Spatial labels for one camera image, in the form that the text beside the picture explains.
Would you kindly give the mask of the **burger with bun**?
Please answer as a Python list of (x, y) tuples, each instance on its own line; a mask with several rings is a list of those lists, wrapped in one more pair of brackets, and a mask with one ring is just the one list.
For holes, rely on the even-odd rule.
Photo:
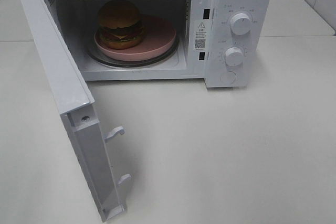
[(130, 1), (111, 0), (98, 11), (98, 35), (111, 49), (127, 49), (143, 40), (144, 26), (139, 9)]

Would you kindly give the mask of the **white microwave door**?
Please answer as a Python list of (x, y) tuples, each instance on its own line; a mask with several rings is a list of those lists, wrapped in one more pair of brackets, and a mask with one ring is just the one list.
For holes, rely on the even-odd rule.
[(101, 131), (94, 98), (59, 30), (56, 12), (49, 0), (20, 0), (43, 64), (57, 109), (103, 222), (122, 213), (118, 187), (130, 179), (116, 181), (106, 144), (123, 127), (108, 134)]

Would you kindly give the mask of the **glass microwave turntable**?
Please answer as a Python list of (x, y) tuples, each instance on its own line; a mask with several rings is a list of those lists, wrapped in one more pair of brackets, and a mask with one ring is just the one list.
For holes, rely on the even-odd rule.
[(178, 49), (179, 39), (175, 38), (173, 45), (167, 50), (165, 53), (154, 57), (148, 60), (140, 60), (140, 61), (124, 61), (124, 60), (117, 60), (106, 56), (102, 53), (98, 46), (95, 45), (94, 42), (88, 43), (85, 46), (87, 55), (96, 61), (97, 63), (109, 67), (109, 68), (140, 68), (140, 67), (147, 67), (157, 63), (161, 63), (169, 58), (171, 58)]

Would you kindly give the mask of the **round white door button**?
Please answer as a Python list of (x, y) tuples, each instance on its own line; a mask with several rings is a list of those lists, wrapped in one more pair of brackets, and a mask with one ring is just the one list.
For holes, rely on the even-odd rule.
[(231, 85), (235, 82), (237, 76), (233, 71), (226, 71), (221, 74), (220, 81), (225, 85)]

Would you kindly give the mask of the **white lower microwave knob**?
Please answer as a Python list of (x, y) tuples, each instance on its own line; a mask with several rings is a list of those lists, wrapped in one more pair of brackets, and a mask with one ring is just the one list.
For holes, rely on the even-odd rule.
[(231, 47), (224, 52), (224, 58), (228, 66), (235, 67), (243, 63), (244, 54), (239, 47)]

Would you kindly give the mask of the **pink round plate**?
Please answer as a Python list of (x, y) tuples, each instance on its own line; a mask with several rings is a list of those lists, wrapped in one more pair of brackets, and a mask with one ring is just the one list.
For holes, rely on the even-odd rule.
[(97, 30), (94, 41), (104, 55), (128, 62), (158, 57), (167, 52), (176, 41), (176, 29), (165, 19), (143, 15), (142, 25), (143, 27), (133, 38), (128, 36), (112, 41), (103, 36), (106, 32)]

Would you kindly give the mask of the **white microwave knob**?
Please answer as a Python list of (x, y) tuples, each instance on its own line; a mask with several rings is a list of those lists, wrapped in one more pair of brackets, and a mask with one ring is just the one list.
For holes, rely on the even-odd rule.
[(228, 66), (235, 67), (243, 63), (244, 54), (239, 47), (231, 47), (224, 52), (224, 58)]
[(235, 12), (228, 19), (231, 32), (234, 35), (245, 35), (251, 30), (252, 16), (246, 11)]

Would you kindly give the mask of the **white microwave oven body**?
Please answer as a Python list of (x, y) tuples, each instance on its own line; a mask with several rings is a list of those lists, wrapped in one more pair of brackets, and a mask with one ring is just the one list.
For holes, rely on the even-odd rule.
[[(56, 12), (59, 30), (84, 80), (203, 79), (209, 88), (241, 87), (249, 79), (251, 63), (269, 0), (129, 0), (140, 12), (169, 20), (177, 31), (175, 54), (140, 68), (109, 68), (91, 59), (85, 46), (94, 42), (98, 9), (109, 0), (49, 0)], [(235, 12), (252, 16), (250, 32), (234, 35), (228, 19)], [(230, 67), (224, 52), (239, 47), (243, 63)], [(236, 73), (231, 85), (220, 81), (226, 71)]]

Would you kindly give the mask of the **white upper microwave knob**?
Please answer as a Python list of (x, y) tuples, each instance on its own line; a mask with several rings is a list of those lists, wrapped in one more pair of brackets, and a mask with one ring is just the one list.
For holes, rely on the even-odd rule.
[(234, 35), (245, 35), (251, 30), (252, 16), (246, 11), (235, 12), (228, 19), (231, 32)]

